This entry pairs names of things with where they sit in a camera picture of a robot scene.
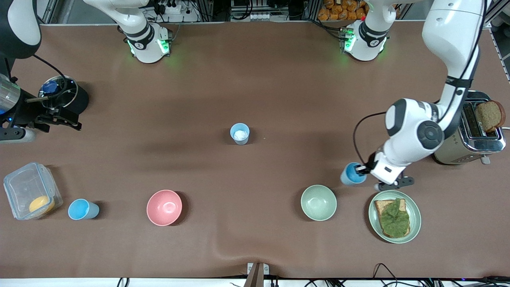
salt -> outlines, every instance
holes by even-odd
[[[234,133],[235,140],[245,140],[248,137],[248,133],[245,131],[237,131]]]

silver toaster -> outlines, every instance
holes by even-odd
[[[486,133],[476,119],[476,106],[489,101],[487,94],[469,91],[462,107],[461,122],[457,131],[445,139],[434,153],[434,158],[442,164],[464,164],[481,159],[489,164],[489,155],[499,153],[505,148],[506,141],[500,128]]]

table surface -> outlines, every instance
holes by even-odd
[[[397,277],[482,277],[510,270],[508,161],[441,166],[430,158],[406,174],[420,208],[418,236],[378,238],[367,219],[375,179],[339,182],[357,160],[351,141],[363,116],[402,97],[435,101],[446,68],[422,42],[421,22],[393,25],[371,62],[339,52],[311,23],[182,26],[172,55],[142,64],[114,26],[43,27],[38,55],[90,93],[82,131],[57,126],[32,143],[0,149],[0,176],[36,161],[49,167],[64,204],[40,220],[12,218],[0,196],[1,277],[212,277],[262,261],[281,277],[371,277],[384,262]],[[508,81],[490,33],[480,40],[473,89],[510,107]],[[55,72],[17,60],[18,84],[36,93]],[[249,144],[229,137],[237,122]],[[387,134],[382,116],[358,139],[365,158]],[[308,220],[303,190],[330,187],[336,214]],[[145,207],[161,189],[178,191],[179,221],[153,225]],[[98,201],[96,220],[72,221],[77,198]]]

green leaf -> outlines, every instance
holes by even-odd
[[[409,228],[409,214],[399,210],[400,198],[388,204],[382,212],[380,222],[383,231],[394,238],[404,237]]]

toast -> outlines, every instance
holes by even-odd
[[[383,211],[386,209],[386,206],[392,202],[395,202],[395,200],[376,200],[374,202],[375,204],[375,209],[377,209],[377,214],[379,215],[379,223],[380,223],[380,219],[381,219],[381,215],[383,213]],[[401,211],[405,211],[405,199],[400,199],[400,206],[398,207],[399,210]],[[407,231],[405,232],[404,236],[408,235],[409,234],[409,231],[411,230],[410,227],[407,227]],[[391,237],[391,238],[394,238],[392,236],[389,236],[388,234],[386,234],[384,232],[384,230],[382,231],[384,233],[384,235],[386,235],[387,237]]]
[[[488,101],[476,106],[476,119],[485,132],[493,132],[505,123],[505,110],[496,101]]]

